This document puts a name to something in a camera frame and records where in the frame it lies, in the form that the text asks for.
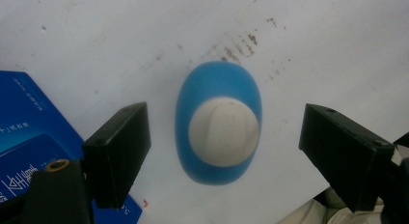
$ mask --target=dirt spot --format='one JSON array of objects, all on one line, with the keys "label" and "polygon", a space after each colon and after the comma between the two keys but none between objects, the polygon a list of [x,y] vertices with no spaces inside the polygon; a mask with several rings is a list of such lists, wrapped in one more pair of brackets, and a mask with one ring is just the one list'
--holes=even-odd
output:
[{"label": "dirt spot", "polygon": [[235,62],[240,63],[240,59],[238,59],[238,58],[232,53],[232,50],[231,50],[231,49],[225,47],[225,51],[226,51],[226,53],[228,54],[228,56],[229,56],[230,58],[232,58]]},{"label": "dirt spot", "polygon": [[250,56],[252,56],[253,54],[255,54],[255,51],[253,51],[252,46],[250,46],[248,43],[246,43],[246,41],[242,40],[242,42],[246,45],[247,49],[250,51]]},{"label": "dirt spot", "polygon": [[235,45],[235,48],[238,50],[238,52],[239,52],[241,55],[244,56],[243,49],[241,49],[241,46],[240,46],[239,44],[236,44],[236,45]]},{"label": "dirt spot", "polygon": [[271,18],[267,19],[267,22],[271,22],[271,23],[273,23],[273,24],[274,24],[274,27],[276,27],[276,28],[277,28],[277,21],[276,21],[276,19],[275,19],[275,18],[271,17]]},{"label": "dirt spot", "polygon": [[247,35],[247,37],[249,37],[250,41],[252,41],[253,44],[257,45],[256,36],[249,34]]}]

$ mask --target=white surface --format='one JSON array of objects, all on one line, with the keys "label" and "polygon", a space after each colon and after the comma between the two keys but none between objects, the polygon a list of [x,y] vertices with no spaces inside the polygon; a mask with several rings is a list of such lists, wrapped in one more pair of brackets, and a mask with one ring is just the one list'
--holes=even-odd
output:
[{"label": "white surface", "polygon": [[[276,223],[327,183],[298,139],[306,102],[389,141],[409,130],[409,0],[0,0],[0,69],[25,70],[88,138],[147,101],[152,148],[131,191],[139,223]],[[226,58],[255,77],[259,148],[224,186],[177,158],[178,90]]]},{"label": "white surface", "polygon": [[242,163],[254,152],[259,142],[259,122],[243,102],[214,98],[195,111],[188,135],[201,160],[229,167]]}]

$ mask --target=blue cardboard box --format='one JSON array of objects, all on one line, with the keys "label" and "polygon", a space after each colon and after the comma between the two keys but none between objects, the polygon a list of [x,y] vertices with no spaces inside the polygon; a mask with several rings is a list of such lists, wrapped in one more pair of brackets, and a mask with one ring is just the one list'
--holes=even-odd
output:
[{"label": "blue cardboard box", "polygon": [[[48,163],[80,158],[82,143],[27,73],[0,71],[0,203],[26,192]],[[135,224],[142,213],[130,196],[121,210],[93,206],[96,224]]]}]

